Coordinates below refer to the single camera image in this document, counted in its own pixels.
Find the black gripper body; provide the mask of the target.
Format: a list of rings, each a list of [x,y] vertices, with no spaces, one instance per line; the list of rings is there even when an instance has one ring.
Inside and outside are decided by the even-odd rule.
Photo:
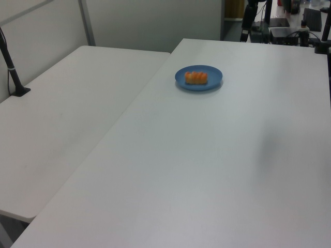
[[[258,3],[248,3],[243,16],[242,29],[250,30],[258,11]]]

